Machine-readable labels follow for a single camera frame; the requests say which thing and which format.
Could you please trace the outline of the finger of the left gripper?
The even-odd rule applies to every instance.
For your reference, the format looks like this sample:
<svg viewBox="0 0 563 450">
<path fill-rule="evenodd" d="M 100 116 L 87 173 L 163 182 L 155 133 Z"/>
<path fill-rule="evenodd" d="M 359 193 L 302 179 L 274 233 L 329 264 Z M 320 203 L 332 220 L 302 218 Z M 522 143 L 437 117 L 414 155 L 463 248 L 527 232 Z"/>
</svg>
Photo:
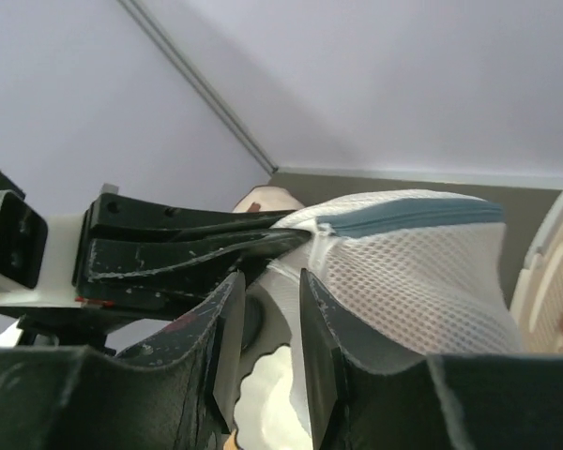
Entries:
<svg viewBox="0 0 563 450">
<path fill-rule="evenodd" d="M 200 239 L 266 229 L 285 217 L 284 211 L 224 213 L 101 194 L 88 208 L 88 232 L 106 239 Z"/>
<path fill-rule="evenodd" d="M 136 242 L 136 300 L 159 296 L 201 300 L 236 270 L 252 283 L 270 261 L 309 240 L 307 231 L 260 229 Z"/>
</svg>

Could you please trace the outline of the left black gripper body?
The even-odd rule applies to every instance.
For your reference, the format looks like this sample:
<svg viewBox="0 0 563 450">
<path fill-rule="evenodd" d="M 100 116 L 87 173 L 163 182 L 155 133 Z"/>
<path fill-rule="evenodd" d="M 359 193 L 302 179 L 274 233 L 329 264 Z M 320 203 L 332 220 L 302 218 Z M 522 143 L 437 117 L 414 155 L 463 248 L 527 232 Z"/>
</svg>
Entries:
<svg viewBox="0 0 563 450">
<path fill-rule="evenodd" d="M 72 276 L 77 300 L 104 315 L 136 317 L 136 201 L 100 194 L 84 212 Z"/>
</svg>

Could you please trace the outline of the white mesh laundry bag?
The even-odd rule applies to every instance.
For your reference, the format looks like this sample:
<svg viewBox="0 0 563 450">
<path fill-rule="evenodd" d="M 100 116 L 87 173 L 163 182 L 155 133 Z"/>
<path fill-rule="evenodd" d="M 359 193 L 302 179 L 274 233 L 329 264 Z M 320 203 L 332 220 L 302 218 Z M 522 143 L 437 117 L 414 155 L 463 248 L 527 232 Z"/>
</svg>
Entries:
<svg viewBox="0 0 563 450">
<path fill-rule="evenodd" d="M 342 307 L 416 353 L 517 353 L 523 343 L 498 268 L 502 207 L 423 189 L 363 192 L 296 211 L 277 227 L 311 239 L 273 261 L 260 283 L 302 357 L 299 275 L 310 270 Z"/>
</svg>

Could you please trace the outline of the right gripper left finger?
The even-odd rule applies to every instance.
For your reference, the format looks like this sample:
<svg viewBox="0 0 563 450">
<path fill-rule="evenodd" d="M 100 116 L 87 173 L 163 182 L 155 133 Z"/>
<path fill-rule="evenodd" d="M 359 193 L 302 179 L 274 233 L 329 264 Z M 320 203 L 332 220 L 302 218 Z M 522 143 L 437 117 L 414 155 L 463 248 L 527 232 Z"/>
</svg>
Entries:
<svg viewBox="0 0 563 450">
<path fill-rule="evenodd" d="M 0 449 L 220 449 L 234 423 L 245 280 L 108 356 L 0 348 Z"/>
</svg>

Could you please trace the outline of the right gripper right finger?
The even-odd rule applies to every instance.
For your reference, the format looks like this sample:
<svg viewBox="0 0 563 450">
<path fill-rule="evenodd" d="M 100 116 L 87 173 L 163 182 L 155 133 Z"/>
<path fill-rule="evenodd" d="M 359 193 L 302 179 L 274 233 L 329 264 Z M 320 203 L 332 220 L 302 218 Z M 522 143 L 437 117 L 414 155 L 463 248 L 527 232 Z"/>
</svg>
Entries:
<svg viewBox="0 0 563 450">
<path fill-rule="evenodd" d="M 563 356 L 411 352 L 311 272 L 300 320 L 317 449 L 563 449 Z"/>
</svg>

